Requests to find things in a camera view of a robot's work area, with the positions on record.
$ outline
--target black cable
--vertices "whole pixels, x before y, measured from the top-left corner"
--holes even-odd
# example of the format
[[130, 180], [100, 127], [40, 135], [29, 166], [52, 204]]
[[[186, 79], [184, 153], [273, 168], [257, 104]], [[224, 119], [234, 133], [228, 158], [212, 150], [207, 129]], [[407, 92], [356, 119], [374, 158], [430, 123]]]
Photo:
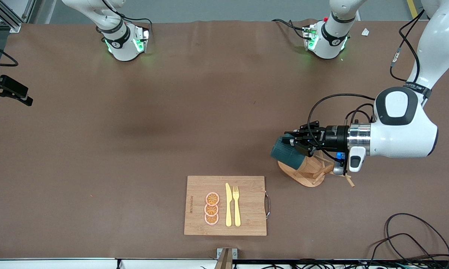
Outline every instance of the black cable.
[[371, 117], [369, 117], [369, 114], [367, 114], [366, 112], [364, 112], [364, 111], [362, 111], [362, 110], [353, 110], [353, 111], [349, 112], [349, 113], [346, 115], [346, 121], [347, 121], [347, 118], [349, 118], [349, 116], [350, 116], [352, 113], [354, 113], [354, 112], [364, 114], [364, 116], [366, 116], [366, 118], [368, 118], [369, 123], [372, 122]]
[[[387, 236], [387, 238], [389, 238], [389, 224], [390, 224], [390, 221], [394, 218], [394, 217], [396, 217], [396, 216], [400, 216], [400, 215], [402, 215], [402, 216], [411, 216], [412, 218], [416, 218], [416, 219], [418, 219], [419, 221], [421, 221], [422, 223], [424, 223], [426, 226], [428, 226], [429, 228], [431, 228], [439, 237], [440, 237], [440, 239], [442, 240], [442, 242], [444, 243], [444, 245], [445, 245], [445, 247], [447, 248], [447, 252], [448, 252], [448, 257], [449, 257], [449, 244], [447, 243], [447, 241], [443, 238], [443, 236], [432, 226], [432, 225], [430, 225], [427, 221], [424, 221], [422, 218], [419, 218], [418, 216], [415, 216], [415, 215], [412, 215], [412, 214], [409, 214], [409, 213], [397, 213], [397, 214], [394, 214], [394, 215], [392, 215], [392, 216], [390, 216], [388, 219], [387, 219], [387, 221], [385, 222], [385, 235]], [[399, 255], [402, 259], [404, 259], [406, 262], [409, 262], [409, 263], [411, 263], [408, 259], [406, 259], [404, 256], [402, 256], [402, 254], [400, 254], [400, 252], [398, 252], [397, 251], [397, 249], [394, 247], [394, 244], [392, 243], [392, 241], [391, 240], [388, 240], [389, 241], [389, 244], [390, 244], [390, 246], [392, 247], [392, 249], [396, 252], [396, 254], [397, 255]], [[449, 259], [448, 259], [448, 262], [447, 262], [447, 266], [445, 266], [445, 268], [446, 269], [448, 269], [449, 268]]]
[[[419, 18], [418, 18], [418, 16], [416, 16], [415, 18], [413, 18], [409, 23], [412, 23], [412, 22], [414, 22], [412, 25], [411, 25], [411, 27], [408, 29], [408, 31], [407, 31], [407, 33], [405, 34], [405, 37], [407, 38], [407, 36], [409, 35], [409, 33], [412, 31], [412, 28], [414, 28], [414, 26], [415, 26], [415, 24], [417, 23], [417, 21], [419, 20]], [[404, 44], [404, 39], [402, 39], [402, 41], [401, 41], [401, 43], [400, 43], [400, 45], [399, 45], [399, 47], [397, 48], [397, 52], [396, 52], [396, 55], [394, 56], [396, 59], [396, 61], [397, 61], [397, 58], [398, 58], [398, 53], [400, 53], [400, 49], [402, 48], [402, 45]], [[398, 78], [398, 77], [396, 77], [395, 75], [394, 75], [394, 73], [392, 72], [392, 68], [394, 67], [394, 64], [395, 64], [395, 62], [394, 62], [394, 60], [392, 61], [392, 63], [390, 64], [390, 70], [389, 70], [389, 73], [390, 73], [390, 75], [392, 76], [392, 78], [395, 78], [396, 80], [400, 80], [400, 81], [403, 81], [403, 82], [407, 82], [407, 80], [404, 80], [403, 78]]]
[[372, 252], [372, 257], [371, 257], [371, 259], [370, 259], [370, 261], [369, 261], [369, 264], [367, 264], [366, 265], [366, 269], [368, 269], [369, 268], [369, 266], [371, 266], [371, 264], [372, 264], [372, 262], [373, 262], [373, 260], [374, 260], [374, 257], [375, 257], [375, 253], [377, 252], [377, 249], [379, 248], [379, 246], [380, 245], [382, 245], [383, 243], [385, 243], [385, 242], [390, 242], [390, 240], [392, 239], [392, 238], [394, 238], [394, 237], [398, 237], [398, 236], [401, 236], [401, 235], [405, 235], [405, 236], [407, 236], [407, 237], [409, 237], [410, 239], [412, 239], [413, 241], [414, 241], [414, 243], [424, 252], [424, 253], [426, 253], [428, 256], [430, 256], [430, 254], [422, 247], [422, 245], [414, 238], [414, 237], [412, 237], [412, 235], [409, 235], [409, 234], [407, 234], [407, 233], [398, 233], [398, 234], [395, 234], [395, 235], [392, 235], [392, 236], [387, 236], [385, 239], [382, 239], [382, 240], [380, 240], [379, 241], [379, 243], [377, 244], [377, 245], [375, 245], [375, 247], [374, 247], [374, 250], [373, 250], [373, 252]]
[[343, 175], [344, 176], [347, 175], [347, 164], [349, 163], [349, 156], [348, 155], [349, 154], [347, 154], [347, 153], [346, 153], [346, 155], [344, 155], [344, 165], [343, 165], [343, 168], [344, 168]]
[[[419, 13], [415, 18], [413, 18], [410, 22], [408, 22], [407, 24], [405, 24], [404, 26], [402, 26], [402, 27], [399, 29], [399, 34], [400, 34], [400, 36], [402, 37], [402, 41], [401, 41], [399, 47], [397, 48], [397, 53], [400, 52], [400, 48], [402, 48], [402, 45], [404, 44], [404, 42], [407, 44], [407, 46], [409, 46], [409, 49], [411, 50], [411, 52], [413, 52], [412, 54], [414, 55], [414, 58], [415, 58], [416, 64], [417, 64], [417, 74], [416, 74], [416, 77], [415, 77], [414, 82], [417, 80], [417, 78], [418, 78], [418, 76], [419, 76], [419, 72], [420, 72], [420, 61], [419, 61], [419, 58], [417, 57], [417, 53], [415, 53], [415, 51], [414, 51], [414, 48], [412, 47], [412, 45], [410, 44], [410, 42], [407, 40], [407, 36], [408, 36], [409, 33], [412, 31], [412, 29], [414, 28], [415, 24], [417, 24], [417, 22], [419, 21], [419, 19], [422, 17], [423, 12], [424, 12], [424, 10], [422, 10], [421, 13]], [[407, 31], [407, 33], [406, 33], [405, 35], [402, 35], [402, 30], [403, 30], [405, 27], [407, 27], [409, 24], [412, 24], [411, 27], [408, 29], [408, 31]], [[400, 80], [400, 81], [403, 81], [403, 82], [407, 82], [407, 80], [404, 80], [404, 79], [402, 79], [402, 78], [398, 78], [398, 77], [396, 77], [396, 76], [392, 73], [392, 68], [394, 67], [394, 63], [395, 63], [395, 62], [391, 63], [391, 65], [390, 65], [390, 70], [389, 70], [390, 75], [392, 76], [392, 78], [395, 78], [396, 80]]]
[[105, 0], [102, 0], [102, 2], [106, 5], [106, 7], [108, 7], [108, 9], [110, 9], [113, 13], [117, 14], [118, 16], [120, 16], [122, 19], [124, 20], [130, 20], [130, 21], [149, 21], [150, 22], [150, 28], [151, 28], [151, 24], [153, 24], [151, 22], [151, 20], [149, 20], [148, 18], [140, 18], [140, 19], [134, 19], [134, 18], [130, 18], [130, 17], [126, 17], [124, 14], [112, 9], [112, 7], [110, 7], [110, 5], [108, 5], [108, 3]]
[[[422, 250], [422, 252], [424, 252], [425, 253], [425, 256], [426, 257], [428, 257], [428, 258], [430, 258], [433, 262], [434, 262], [434, 264], [436, 264], [437, 265], [437, 267], [439, 267], [439, 268], [441, 268], [442, 266], [440, 266], [440, 264], [438, 264], [438, 262], [436, 262], [436, 260], [433, 258], [433, 256], [431, 255], [431, 254], [429, 254], [429, 252], [427, 251], [427, 250], [425, 250], [424, 249], [424, 247], [422, 247], [422, 245], [414, 238], [414, 237], [412, 237], [411, 235], [409, 235], [409, 234], [407, 234], [407, 233], [401, 233], [401, 234], [397, 234], [397, 235], [405, 235], [405, 236], [407, 236], [407, 237], [409, 237], [410, 239], [412, 239], [413, 241], [414, 241], [414, 243]], [[412, 262], [410, 259], [405, 259], [404, 258], [404, 260], [402, 260], [402, 261], [400, 261], [400, 262], [411, 262], [411, 264], [413, 264], [414, 262]], [[420, 267], [420, 266], [418, 266], [418, 265], [416, 265], [416, 267], [418, 267], [418, 268], [421, 268], [421, 269], [426, 269], [426, 267]]]
[[332, 267], [332, 269], [336, 269], [336, 267], [334, 267], [334, 264], [332, 264], [332, 263], [330, 263], [330, 262], [326, 262], [325, 260], [322, 260], [321, 262], [324, 263], [324, 268], [325, 268], [325, 269], [327, 269], [326, 264], [329, 264], [329, 265]]
[[261, 268], [261, 269], [268, 269], [268, 268], [274, 268], [274, 269], [284, 269], [283, 267], [281, 267], [281, 266], [278, 266], [278, 265], [275, 265], [275, 264], [273, 264], [273, 265], [270, 265], [270, 266], [267, 266], [267, 267], [263, 267], [263, 268]]
[[361, 263], [359, 263], [359, 264], [352, 264], [350, 266], [344, 267], [343, 269], [353, 269], [353, 268], [361, 267], [361, 266], [363, 266], [363, 264], [361, 264]]
[[365, 104], [362, 104], [362, 105], [358, 106], [358, 107], [356, 108], [356, 110], [354, 111], [354, 113], [352, 113], [351, 124], [354, 123], [354, 117], [356, 116], [357, 111], [358, 111], [359, 109], [365, 107], [365, 106], [370, 106], [370, 107], [372, 107], [372, 108], [374, 109], [374, 105], [371, 104], [371, 103], [365, 103]]
[[[417, 15], [417, 20], [414, 22], [414, 24], [420, 19], [420, 17], [422, 17], [422, 14], [424, 14], [424, 10], [421, 11], [421, 13], [419, 13], [419, 15]], [[419, 57], [417, 56], [417, 53], [415, 52], [414, 48], [412, 47], [411, 43], [407, 40], [407, 36], [404, 36], [404, 34], [402, 34], [402, 29], [404, 29], [405, 27], [407, 27], [411, 22], [408, 22], [407, 24], [405, 24], [404, 26], [402, 26], [399, 29], [399, 34], [402, 37], [402, 40], [407, 44], [407, 46], [409, 46], [409, 49], [412, 52], [412, 55], [414, 55], [415, 58], [415, 63], [416, 63], [416, 67], [417, 67], [417, 72], [415, 74], [415, 78], [413, 83], [415, 83], [417, 81], [417, 78], [419, 77], [419, 74], [421, 72], [421, 62], [419, 61]]]
[[2, 53], [4, 56], [6, 56], [7, 58], [11, 59], [14, 62], [13, 64], [1, 64], [0, 63], [0, 67], [16, 67], [16, 66], [18, 66], [18, 61], [16, 61], [14, 58], [12, 58], [12, 56], [7, 54], [2, 49], [0, 49], [0, 53]]
[[394, 75], [394, 73], [392, 73], [392, 68], [393, 68], [393, 66], [390, 66], [390, 69], [389, 69], [389, 73], [390, 73], [390, 76], [391, 76], [392, 78], [395, 78], [396, 80], [400, 80], [400, 81], [403, 81], [403, 82], [407, 82], [407, 80], [405, 80], [405, 79], [403, 79], [403, 78], [398, 78], [398, 77], [396, 77], [396, 76]]
[[294, 32], [295, 32], [299, 37], [301, 37], [301, 38], [303, 38], [303, 39], [306, 39], [306, 40], [311, 40], [309, 37], [304, 37], [304, 36], [300, 35], [299, 32], [298, 32], [298, 30], [302, 31], [303, 28], [302, 28], [302, 27], [294, 26], [294, 24], [292, 23], [291, 20], [289, 20], [289, 22], [285, 22], [285, 21], [283, 21], [283, 20], [281, 20], [281, 19], [274, 19], [274, 20], [272, 20], [271, 22], [281, 22], [282, 24], [284, 24], [284, 25], [286, 25], [286, 26], [292, 28], [292, 29], [294, 30]]
[[294, 28], [294, 29], [296, 29], [296, 30], [302, 30], [302, 28], [297, 27], [297, 26], [294, 26], [294, 25], [291, 25], [291, 24], [289, 24], [288, 22], [285, 22], [285, 21], [283, 21], [283, 20], [281, 20], [281, 19], [274, 19], [274, 20], [272, 20], [271, 22], [281, 22], [282, 24], [284, 24], [284, 25], [286, 25], [286, 26], [288, 26], [288, 27]]
[[409, 260], [430, 259], [431, 257], [449, 257], [448, 254], [431, 254], [430, 256], [412, 257]]
[[306, 268], [306, 266], [309, 266], [306, 269], [311, 269], [311, 268], [313, 268], [315, 266], [317, 266], [319, 269], [326, 269], [326, 267], [324, 267], [324, 268], [321, 267], [323, 264], [320, 264], [319, 262], [310, 262], [311, 260], [312, 259], [301, 259], [300, 260], [300, 261], [306, 261], [307, 262], [307, 264], [303, 267], [303, 269]]
[[301, 38], [303, 38], [303, 39], [305, 39], [305, 40], [311, 40], [310, 37], [304, 37], [303, 35], [300, 35], [300, 34], [298, 33], [298, 30], [296, 29], [296, 27], [294, 26], [294, 24], [292, 23], [291, 20], [289, 20], [289, 24], [291, 24], [291, 26], [292, 26], [294, 32], [295, 32], [299, 37], [301, 37]]
[[[97, 33], [99, 33], [99, 34], [102, 33], [102, 31], [100, 31], [100, 28], [98, 27], [98, 25], [95, 26], [95, 31], [97, 31]], [[105, 37], [103, 36], [103, 37], [100, 39], [100, 41], [102, 41], [103, 43], [105, 43]]]
[[[373, 101], [375, 100], [375, 98], [372, 98], [372, 97], [369, 97], [369, 96], [366, 96], [366, 95], [363, 95], [363, 94], [357, 94], [357, 93], [337, 93], [337, 94], [332, 94], [332, 95], [326, 96], [326, 97], [320, 99], [320, 100], [313, 106], [313, 108], [311, 109], [311, 111], [309, 112], [308, 123], [307, 123], [307, 126], [308, 126], [308, 132], [309, 132], [309, 133], [311, 133], [311, 126], [310, 126], [311, 117], [313, 116], [313, 111], [316, 109], [316, 107], [317, 107], [320, 103], [322, 103], [324, 100], [327, 100], [327, 99], [332, 98], [332, 97], [338, 97], [338, 96], [354, 96], [354, 97], [361, 97], [361, 98], [365, 98], [365, 99], [369, 99], [369, 100], [373, 100]], [[332, 156], [331, 156], [325, 149], [323, 149], [323, 148], [321, 147], [321, 145], [319, 144], [319, 142], [317, 142], [317, 139], [315, 138], [315, 136], [311, 136], [311, 137], [313, 138], [314, 142], [316, 143], [317, 148], [319, 148], [319, 150], [322, 150], [322, 152], [324, 152], [325, 155], [327, 155], [327, 157], [330, 157], [331, 160], [334, 160], [334, 161], [339, 162], [339, 163], [342, 163], [342, 162], [343, 162], [343, 160], [341, 160], [341, 159], [337, 159], [337, 158], [335, 158], [335, 157], [332, 157]]]

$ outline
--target yellow knife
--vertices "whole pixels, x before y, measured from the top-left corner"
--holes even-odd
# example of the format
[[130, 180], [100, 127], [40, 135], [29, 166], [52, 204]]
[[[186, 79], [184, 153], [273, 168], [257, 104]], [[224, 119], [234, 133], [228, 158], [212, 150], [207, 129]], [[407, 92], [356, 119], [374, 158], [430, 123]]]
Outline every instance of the yellow knife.
[[229, 184], [226, 183], [226, 226], [231, 227], [231, 200], [233, 199], [233, 194], [231, 193], [231, 188]]

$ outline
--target metal handle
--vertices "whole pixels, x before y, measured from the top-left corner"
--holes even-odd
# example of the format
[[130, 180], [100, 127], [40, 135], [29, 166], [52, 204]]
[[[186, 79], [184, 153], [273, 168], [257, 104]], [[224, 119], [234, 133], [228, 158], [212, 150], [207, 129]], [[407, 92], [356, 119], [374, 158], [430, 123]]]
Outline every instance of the metal handle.
[[267, 191], [264, 191], [264, 197], [267, 198], [267, 214], [266, 214], [266, 220], [269, 217], [269, 214], [271, 214], [271, 198], [267, 194]]

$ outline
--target wooden cutting board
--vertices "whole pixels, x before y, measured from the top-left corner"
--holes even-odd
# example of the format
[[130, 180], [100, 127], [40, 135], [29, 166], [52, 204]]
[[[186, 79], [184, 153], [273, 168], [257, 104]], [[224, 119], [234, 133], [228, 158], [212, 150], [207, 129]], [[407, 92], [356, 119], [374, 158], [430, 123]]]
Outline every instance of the wooden cutting board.
[[[239, 188], [241, 226], [235, 226], [235, 201], [231, 201], [232, 226], [226, 226], [226, 187]], [[204, 221], [205, 197], [209, 192], [220, 196], [218, 223]], [[266, 235], [264, 177], [188, 176], [186, 187], [185, 235]]]

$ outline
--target table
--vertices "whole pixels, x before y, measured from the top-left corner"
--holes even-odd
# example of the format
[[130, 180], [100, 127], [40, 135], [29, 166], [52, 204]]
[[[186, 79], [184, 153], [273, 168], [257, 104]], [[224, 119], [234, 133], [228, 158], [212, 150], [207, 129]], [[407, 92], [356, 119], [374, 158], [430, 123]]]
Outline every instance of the table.
[[[361, 259], [400, 211], [449, 242], [449, 71], [425, 107], [440, 135], [429, 157], [370, 157], [355, 188], [329, 177], [308, 189], [269, 156], [318, 99], [401, 85], [388, 74], [401, 25], [356, 22], [346, 49], [323, 60], [275, 22], [156, 24], [131, 62], [114, 60], [94, 25], [23, 25], [5, 49], [19, 66], [0, 75], [27, 85], [34, 104], [0, 100], [0, 257], [204, 258], [237, 247], [248, 259]], [[395, 73], [407, 78], [413, 62], [403, 49]], [[364, 101], [330, 99], [313, 119], [342, 124]], [[268, 236], [183, 235], [188, 175], [265, 176]], [[445, 252], [415, 221], [398, 218], [391, 232]]]

